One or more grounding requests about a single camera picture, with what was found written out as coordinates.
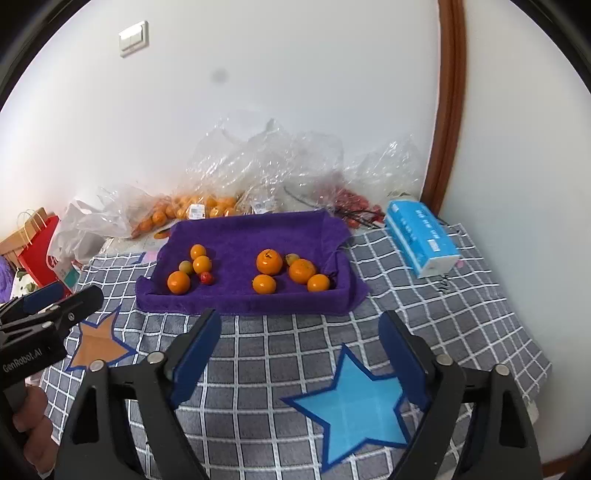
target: tissue box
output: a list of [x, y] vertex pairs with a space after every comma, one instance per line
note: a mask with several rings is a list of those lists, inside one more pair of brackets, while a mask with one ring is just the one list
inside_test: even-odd
[[386, 230], [418, 278], [445, 275], [460, 258], [456, 246], [421, 202], [391, 201]]

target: blue star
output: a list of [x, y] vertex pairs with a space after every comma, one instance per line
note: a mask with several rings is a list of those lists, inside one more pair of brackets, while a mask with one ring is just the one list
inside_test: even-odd
[[343, 345], [330, 387], [283, 401], [324, 427], [326, 472], [365, 443], [405, 448], [410, 435], [400, 415], [403, 399], [395, 375], [374, 376]]

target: star pattern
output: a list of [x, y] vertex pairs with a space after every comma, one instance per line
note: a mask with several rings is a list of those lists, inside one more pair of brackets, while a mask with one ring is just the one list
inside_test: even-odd
[[374, 376], [343, 345], [330, 387], [283, 401], [324, 427], [326, 472], [366, 443], [405, 448], [410, 435], [400, 415], [403, 399], [395, 375]]
[[66, 371], [86, 369], [94, 360], [104, 360], [112, 365], [137, 352], [115, 336], [115, 321], [121, 305], [94, 324], [83, 320], [79, 323], [80, 339]]

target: barcode sticker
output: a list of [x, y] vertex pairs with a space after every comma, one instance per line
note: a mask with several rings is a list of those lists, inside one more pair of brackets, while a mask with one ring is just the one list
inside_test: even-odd
[[431, 249], [434, 252], [441, 251], [441, 248], [439, 248], [439, 245], [437, 244], [437, 242], [435, 240], [433, 240], [432, 238], [430, 238], [429, 240], [427, 240], [427, 242], [429, 242], [429, 246], [431, 246]]
[[205, 205], [201, 203], [193, 203], [189, 206], [189, 220], [200, 220], [205, 218]]
[[270, 199], [266, 199], [263, 202], [251, 202], [252, 211], [255, 215], [260, 215], [262, 213], [272, 212], [275, 210], [275, 199], [272, 197]]

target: orange star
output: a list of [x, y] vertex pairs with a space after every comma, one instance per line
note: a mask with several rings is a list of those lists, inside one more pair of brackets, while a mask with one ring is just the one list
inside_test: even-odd
[[94, 360], [103, 360], [107, 365], [123, 360], [137, 353], [115, 337], [115, 320], [119, 315], [119, 305], [114, 311], [104, 316], [98, 324], [80, 322], [80, 340], [72, 361], [66, 371], [86, 369]]

